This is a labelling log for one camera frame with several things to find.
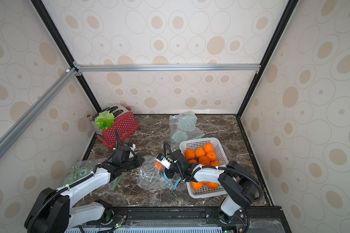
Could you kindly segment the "twelfth orange fruit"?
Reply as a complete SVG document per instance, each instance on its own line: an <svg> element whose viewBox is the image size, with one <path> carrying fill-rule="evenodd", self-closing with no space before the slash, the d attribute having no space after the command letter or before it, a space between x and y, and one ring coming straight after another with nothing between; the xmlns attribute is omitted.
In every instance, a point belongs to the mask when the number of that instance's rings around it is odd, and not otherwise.
<svg viewBox="0 0 350 233"><path fill-rule="evenodd" d="M164 169L164 165L162 165L160 162L155 162L155 170L156 171L162 171Z"/></svg>

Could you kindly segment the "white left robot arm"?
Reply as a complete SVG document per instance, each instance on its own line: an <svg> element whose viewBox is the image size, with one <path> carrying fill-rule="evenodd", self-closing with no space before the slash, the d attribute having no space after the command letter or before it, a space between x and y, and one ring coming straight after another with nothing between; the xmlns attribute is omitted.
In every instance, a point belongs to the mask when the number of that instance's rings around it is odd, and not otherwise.
<svg viewBox="0 0 350 233"><path fill-rule="evenodd" d="M75 204L122 173L139 168L145 159L134 149L134 145L120 145L110 158L93 167L86 177L58 189L41 191L25 220L26 230L29 233L63 233L83 223L105 219L112 213L110 204L104 201L79 207Z"/></svg>

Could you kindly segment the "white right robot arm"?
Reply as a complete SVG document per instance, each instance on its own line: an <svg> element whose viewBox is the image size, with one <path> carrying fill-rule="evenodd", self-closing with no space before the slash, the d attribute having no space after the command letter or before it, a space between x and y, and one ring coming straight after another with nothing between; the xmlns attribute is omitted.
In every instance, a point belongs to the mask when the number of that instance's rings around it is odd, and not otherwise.
<svg viewBox="0 0 350 233"><path fill-rule="evenodd" d="M159 153L156 161L164 166L164 174L168 178L179 174L185 182L210 182L223 187L228 196L219 207L221 216L232 217L237 211L248 209L263 198L259 181L237 162L230 161L222 166L191 164L178 150Z"/></svg>

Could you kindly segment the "blue-seal zip-top bag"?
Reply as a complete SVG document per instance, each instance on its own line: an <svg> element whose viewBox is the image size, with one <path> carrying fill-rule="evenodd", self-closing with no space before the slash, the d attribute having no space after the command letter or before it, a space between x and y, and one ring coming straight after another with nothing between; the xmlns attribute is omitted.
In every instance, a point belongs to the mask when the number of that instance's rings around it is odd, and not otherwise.
<svg viewBox="0 0 350 233"><path fill-rule="evenodd" d="M181 182L181 177L176 174L172 179L167 178L164 171L165 168L162 171L155 170L155 157L148 155L144 156L144 162L138 168L139 176L137 178L137 185L145 190L175 190Z"/></svg>

